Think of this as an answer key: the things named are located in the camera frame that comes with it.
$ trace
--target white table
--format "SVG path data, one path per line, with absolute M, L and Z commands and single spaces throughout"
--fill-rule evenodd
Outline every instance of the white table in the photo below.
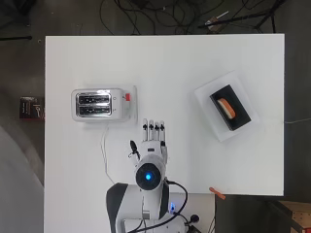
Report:
M 209 193 L 213 186 L 223 193 L 283 194 L 283 35 L 48 37 L 46 46 L 46 232 L 108 232 L 105 126 L 71 118 L 77 88 L 135 84 L 138 122 L 165 121 L 167 177 L 189 192 Z M 193 105 L 193 91 L 232 70 L 262 128 L 220 143 Z M 126 159 L 130 139 L 141 141 L 140 124 L 111 129 L 107 137 L 115 182 L 134 183 Z M 209 200 L 213 206 L 214 197 Z

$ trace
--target robotic arm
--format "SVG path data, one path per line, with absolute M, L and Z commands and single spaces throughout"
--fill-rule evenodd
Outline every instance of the robotic arm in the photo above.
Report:
M 137 185 L 116 183 L 107 191 L 107 211 L 112 233 L 125 233 L 125 219 L 159 220 L 168 212 L 168 185 L 171 182 L 165 178 L 167 147 L 164 122 L 154 124 L 152 120 L 148 123 L 144 119 L 140 152 L 133 141 L 130 145 L 132 154 L 129 157 L 135 166 Z M 186 192 L 186 201 L 181 210 L 185 207 L 187 198 Z

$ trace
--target robot finger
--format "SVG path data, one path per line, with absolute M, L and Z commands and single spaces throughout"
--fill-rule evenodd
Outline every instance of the robot finger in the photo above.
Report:
M 155 122 L 155 140 L 159 140 L 159 127 L 158 127 L 158 122 Z
M 159 122 L 159 140 L 165 142 L 165 127 L 163 120 Z
M 154 121 L 151 119 L 149 120 L 149 141 L 153 141 L 154 140 Z
M 164 163 L 166 164 L 167 163 L 167 147 L 163 141 L 161 142 L 161 151 L 162 151 Z
M 143 141 L 148 141 L 148 121 L 145 118 L 143 120 Z

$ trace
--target blue light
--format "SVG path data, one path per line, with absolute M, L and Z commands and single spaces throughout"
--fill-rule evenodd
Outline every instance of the blue light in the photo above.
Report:
M 145 178 L 146 178 L 147 181 L 151 180 L 152 179 L 152 174 L 147 173 Z
M 169 213 L 172 215 L 175 213 L 175 204 L 173 202 L 171 202 L 171 208 L 170 208 Z

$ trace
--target dark floor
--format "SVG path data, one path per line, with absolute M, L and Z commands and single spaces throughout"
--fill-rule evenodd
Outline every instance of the dark floor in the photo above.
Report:
M 153 1 L 155 7 L 162 7 L 171 0 Z M 200 11 L 218 5 L 219 0 L 205 0 Z M 250 6 L 259 0 L 250 0 Z M 242 10 L 240 16 L 260 12 L 273 4 L 265 0 L 253 10 Z M 110 35 L 99 19 L 101 0 L 45 0 L 37 2 L 30 13 L 30 27 L 12 25 L 0 31 L 0 37 L 31 34 L 32 41 L 0 42 L 0 115 L 1 125 L 14 138 L 20 132 L 36 149 L 44 161 L 44 123 L 25 122 L 18 119 L 20 96 L 44 96 L 45 93 L 45 36 L 47 35 Z M 229 11 L 224 19 L 231 18 L 242 7 L 241 0 L 225 0 L 215 11 L 202 17 L 199 23 L 210 17 Z M 311 31 L 309 22 L 311 1 L 288 0 L 276 14 L 277 31 L 286 34 L 285 56 L 285 119 L 287 121 L 311 117 L 306 105 L 311 97 Z M 192 18 L 192 9 L 185 7 L 185 21 Z M 103 20 L 116 35 L 130 35 L 133 26 L 114 1 L 105 0 L 102 9 Z M 137 14 L 137 27 L 142 35 L 153 34 L 149 20 Z M 176 10 L 176 17 L 181 11 Z M 174 23 L 171 17 L 159 15 L 163 23 Z M 245 19 L 242 23 L 256 23 L 259 19 Z M 258 33 L 245 27 L 229 25 L 221 33 Z M 263 33 L 271 33 L 270 20 L 262 26 Z M 175 28 L 156 23 L 156 34 L 171 35 Z M 206 30 L 190 29 L 193 34 L 206 34 Z M 285 198 L 299 202 L 311 202 L 311 122 L 285 125 Z M 262 201 L 251 196 L 228 196 L 218 201 L 217 232 L 290 232 L 288 225 L 268 211 Z

